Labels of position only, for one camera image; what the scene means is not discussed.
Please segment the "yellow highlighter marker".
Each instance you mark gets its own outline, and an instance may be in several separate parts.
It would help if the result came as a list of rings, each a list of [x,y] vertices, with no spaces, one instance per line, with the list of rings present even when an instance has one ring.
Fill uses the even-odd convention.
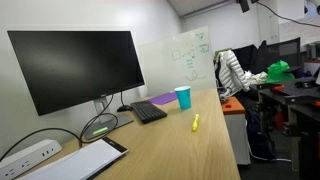
[[[192,131],[193,131],[193,132],[197,131],[198,122],[199,122],[199,117],[200,117],[199,114],[196,114],[195,117],[194,117],[194,121],[193,121],[193,124],[192,124]]]

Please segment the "white puffer jacket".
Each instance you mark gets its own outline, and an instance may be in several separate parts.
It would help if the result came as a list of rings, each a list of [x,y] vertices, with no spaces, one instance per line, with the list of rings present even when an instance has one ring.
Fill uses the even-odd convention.
[[[250,83],[232,50],[219,52],[214,67],[218,85],[228,90],[231,96],[250,90]]]

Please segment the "black computer monitor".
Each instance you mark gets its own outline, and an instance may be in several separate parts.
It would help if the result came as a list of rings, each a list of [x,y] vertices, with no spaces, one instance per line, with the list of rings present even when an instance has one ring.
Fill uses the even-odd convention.
[[[144,84],[128,31],[8,32],[42,116]]]

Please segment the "glass whiteboard panel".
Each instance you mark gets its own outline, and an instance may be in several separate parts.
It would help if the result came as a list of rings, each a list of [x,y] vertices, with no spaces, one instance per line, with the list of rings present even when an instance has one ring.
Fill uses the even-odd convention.
[[[190,86],[192,91],[216,87],[213,53],[207,26],[138,47],[150,96]]]

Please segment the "silver monitor stand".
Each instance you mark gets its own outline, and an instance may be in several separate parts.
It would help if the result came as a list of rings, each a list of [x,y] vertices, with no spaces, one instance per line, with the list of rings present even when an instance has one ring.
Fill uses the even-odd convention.
[[[113,114],[109,109],[109,103],[106,98],[95,100],[94,105],[97,116],[89,123],[83,133],[87,140],[111,132],[113,129],[133,121],[133,119],[125,113]]]

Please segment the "black office chair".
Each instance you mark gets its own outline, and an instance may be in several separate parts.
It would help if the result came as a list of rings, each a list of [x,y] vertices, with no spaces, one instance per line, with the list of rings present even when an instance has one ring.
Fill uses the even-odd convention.
[[[267,68],[278,61],[285,61],[295,77],[302,74],[304,64],[300,55],[300,38],[279,42],[270,45],[262,45],[257,50],[257,58],[251,63],[250,71],[254,74],[266,72]]]

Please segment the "white cabinet with orange top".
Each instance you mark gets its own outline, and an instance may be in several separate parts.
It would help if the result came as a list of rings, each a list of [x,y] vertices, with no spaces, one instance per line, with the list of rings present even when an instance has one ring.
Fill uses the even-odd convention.
[[[230,97],[221,107],[236,163],[238,165],[250,165],[245,108],[236,97]]]

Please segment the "teal plastic cup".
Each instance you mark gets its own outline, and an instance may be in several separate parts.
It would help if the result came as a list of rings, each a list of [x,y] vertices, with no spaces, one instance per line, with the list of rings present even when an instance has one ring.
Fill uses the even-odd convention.
[[[181,86],[174,89],[180,108],[187,110],[191,107],[191,95],[189,86]]]

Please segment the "black side desk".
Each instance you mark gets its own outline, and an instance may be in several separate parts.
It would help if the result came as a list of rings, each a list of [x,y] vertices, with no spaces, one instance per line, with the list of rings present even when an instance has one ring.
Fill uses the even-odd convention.
[[[314,77],[252,85],[259,102],[272,102],[287,111],[292,170],[300,180],[320,180],[319,85]]]

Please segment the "green plastic bag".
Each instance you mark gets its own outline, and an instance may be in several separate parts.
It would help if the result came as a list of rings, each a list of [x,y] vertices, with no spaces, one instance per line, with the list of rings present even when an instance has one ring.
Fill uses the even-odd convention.
[[[267,83],[285,81],[285,80],[293,80],[294,75],[289,72],[286,73],[286,70],[289,70],[290,66],[287,62],[279,60],[273,64],[271,64],[267,68]]]

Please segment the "purple mouse pad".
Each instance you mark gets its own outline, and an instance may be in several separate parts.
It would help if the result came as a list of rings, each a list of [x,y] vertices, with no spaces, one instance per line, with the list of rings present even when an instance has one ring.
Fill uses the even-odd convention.
[[[153,98],[149,99],[149,102],[156,104],[156,105],[164,105],[171,101],[174,101],[177,99],[175,92],[167,92],[159,96],[155,96]]]

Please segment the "black computer keyboard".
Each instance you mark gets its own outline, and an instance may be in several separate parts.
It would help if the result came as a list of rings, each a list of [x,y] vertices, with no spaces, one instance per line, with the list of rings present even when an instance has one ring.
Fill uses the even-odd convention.
[[[131,104],[133,112],[136,114],[137,119],[147,124],[167,116],[167,113],[162,111],[157,106],[153,105],[150,101],[139,101]]]

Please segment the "white power strip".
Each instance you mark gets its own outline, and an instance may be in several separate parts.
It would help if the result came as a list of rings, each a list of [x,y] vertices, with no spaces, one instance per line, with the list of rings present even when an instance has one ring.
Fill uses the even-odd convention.
[[[56,140],[45,139],[6,157],[0,162],[0,180],[13,180],[61,150]]]

